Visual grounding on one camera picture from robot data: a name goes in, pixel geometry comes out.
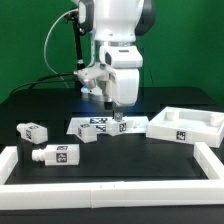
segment black tabletop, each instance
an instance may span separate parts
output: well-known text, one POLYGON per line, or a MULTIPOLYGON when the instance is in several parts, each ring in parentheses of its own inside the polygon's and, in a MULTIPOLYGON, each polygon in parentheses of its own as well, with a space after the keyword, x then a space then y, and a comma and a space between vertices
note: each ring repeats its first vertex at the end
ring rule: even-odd
MULTIPOLYGON (((147 116, 150 120, 166 106, 224 111, 197 88, 140 88, 138 101, 126 109, 125 115, 147 116)), ((97 142, 84 144, 76 136, 66 135, 72 117, 112 115, 103 103, 84 100, 74 89, 16 92, 0 105, 0 150, 17 145, 19 154, 6 184, 206 179, 193 158, 193 145, 150 139, 145 134, 98 135, 97 142), (21 139, 16 126, 28 122, 47 127, 49 141, 34 145, 21 139), (46 167, 32 161, 32 150, 47 144, 80 144, 79 165, 46 167)), ((223 144, 213 150, 223 161, 223 144)), ((222 218, 222 205, 0 211, 1 224, 215 223, 222 218)))

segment white foam block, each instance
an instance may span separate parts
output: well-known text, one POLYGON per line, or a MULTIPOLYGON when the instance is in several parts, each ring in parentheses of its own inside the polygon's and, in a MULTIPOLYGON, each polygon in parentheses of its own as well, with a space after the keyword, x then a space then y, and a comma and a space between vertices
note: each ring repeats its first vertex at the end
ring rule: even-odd
POLYGON ((224 180, 223 164, 204 142, 195 143, 194 157, 209 179, 224 180))
POLYGON ((124 183, 126 206, 203 205, 224 203, 222 180, 124 183))
POLYGON ((6 147, 0 155, 0 185, 5 184, 17 162, 17 148, 15 146, 6 147))
POLYGON ((90 208, 91 187, 91 183, 3 185, 0 210, 90 208))

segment green wall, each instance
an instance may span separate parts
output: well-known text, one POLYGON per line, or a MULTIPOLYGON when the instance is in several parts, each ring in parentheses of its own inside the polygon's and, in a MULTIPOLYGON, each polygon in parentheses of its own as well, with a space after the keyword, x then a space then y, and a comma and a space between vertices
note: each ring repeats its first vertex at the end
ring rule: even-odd
MULTIPOLYGON (((137 41, 145 52, 141 85, 152 86, 151 73, 155 86, 199 87, 224 105, 224 1, 154 2, 156 23, 137 41)), ((53 22, 72 7, 69 0, 1 0, 0 102, 16 86, 51 74, 44 41, 53 22)), ((82 41, 88 64, 89 37, 82 41)), ((71 24, 60 22, 49 43, 49 61, 58 72, 75 70, 73 42, 71 24)))

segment white box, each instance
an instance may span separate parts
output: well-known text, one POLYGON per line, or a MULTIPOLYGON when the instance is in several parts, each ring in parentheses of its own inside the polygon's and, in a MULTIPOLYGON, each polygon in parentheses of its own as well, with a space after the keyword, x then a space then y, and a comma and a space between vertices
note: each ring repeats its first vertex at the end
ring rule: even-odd
POLYGON ((97 141, 96 128, 88 123, 78 126, 76 136, 84 143, 97 141))
POLYGON ((41 144, 48 141, 47 128, 35 123, 18 124, 17 131, 21 133, 21 138, 34 144, 41 144))
POLYGON ((33 150, 34 161, 45 161, 46 166, 78 165, 80 160, 79 145, 47 145, 44 150, 33 150))
POLYGON ((127 133, 129 129, 133 129, 134 126, 134 120, 123 120, 119 122, 115 120, 110 120, 106 122, 106 132, 111 136, 121 135, 127 133))
POLYGON ((166 107, 146 128, 146 137, 218 148, 224 136, 224 113, 166 107))

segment white frame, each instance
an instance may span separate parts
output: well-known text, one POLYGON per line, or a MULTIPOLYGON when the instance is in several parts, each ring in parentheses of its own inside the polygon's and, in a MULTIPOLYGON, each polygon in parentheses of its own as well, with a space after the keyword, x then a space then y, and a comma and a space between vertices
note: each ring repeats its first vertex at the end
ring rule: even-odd
MULTIPOLYGON (((205 143, 194 157, 208 180, 0 185, 0 210, 224 204, 224 166, 205 143)), ((16 147, 0 155, 0 177, 18 161, 16 147)))

